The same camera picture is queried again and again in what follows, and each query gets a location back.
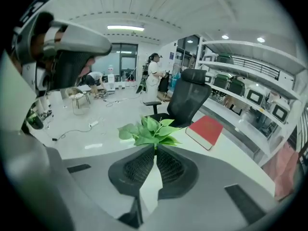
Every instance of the white pants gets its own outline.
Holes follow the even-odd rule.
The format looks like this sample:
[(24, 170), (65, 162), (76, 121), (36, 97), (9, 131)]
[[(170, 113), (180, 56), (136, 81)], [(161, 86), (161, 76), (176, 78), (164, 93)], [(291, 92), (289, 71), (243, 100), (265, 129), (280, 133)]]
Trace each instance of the white pants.
[(145, 101), (144, 101), (145, 103), (157, 101), (158, 86), (159, 86), (159, 83), (153, 86), (151, 86), (148, 83), (146, 84), (147, 92), (146, 92)]

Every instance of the person standing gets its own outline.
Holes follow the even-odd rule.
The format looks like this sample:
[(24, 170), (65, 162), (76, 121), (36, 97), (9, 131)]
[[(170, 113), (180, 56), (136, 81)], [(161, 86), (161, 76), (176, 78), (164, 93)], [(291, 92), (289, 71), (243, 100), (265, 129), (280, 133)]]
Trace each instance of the person standing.
[(99, 98), (99, 93), (95, 82), (99, 80), (100, 84), (103, 87), (103, 74), (101, 72), (91, 72), (86, 76), (86, 84), (90, 86), (91, 93), (94, 94), (95, 98)]
[(160, 56), (157, 53), (153, 53), (148, 59), (148, 78), (146, 79), (146, 103), (155, 102), (157, 98), (158, 86), (160, 77), (164, 78), (165, 73), (158, 71), (158, 62)]

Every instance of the chair headrest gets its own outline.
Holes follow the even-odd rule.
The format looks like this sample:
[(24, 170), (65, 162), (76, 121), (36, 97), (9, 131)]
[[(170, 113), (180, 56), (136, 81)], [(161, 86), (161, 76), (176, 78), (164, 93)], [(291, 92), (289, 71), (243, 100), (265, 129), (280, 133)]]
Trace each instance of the chair headrest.
[(191, 83), (204, 85), (205, 74), (206, 74), (205, 70), (187, 68), (182, 72), (181, 78)]

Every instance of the pink cloth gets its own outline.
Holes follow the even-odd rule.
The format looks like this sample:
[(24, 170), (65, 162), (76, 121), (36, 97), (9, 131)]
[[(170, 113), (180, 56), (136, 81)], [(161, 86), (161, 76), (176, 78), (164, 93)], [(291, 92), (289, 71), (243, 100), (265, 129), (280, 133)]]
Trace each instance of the pink cloth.
[(275, 199), (281, 200), (293, 191), (293, 176), (298, 160), (298, 153), (286, 142), (270, 159), (263, 170), (275, 182)]

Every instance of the black shorts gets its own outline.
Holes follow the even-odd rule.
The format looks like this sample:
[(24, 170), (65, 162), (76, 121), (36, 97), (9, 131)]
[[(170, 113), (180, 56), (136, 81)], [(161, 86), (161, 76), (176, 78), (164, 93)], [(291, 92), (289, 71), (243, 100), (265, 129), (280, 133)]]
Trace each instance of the black shorts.
[(95, 80), (91, 75), (86, 76), (86, 84), (88, 86), (95, 86)]

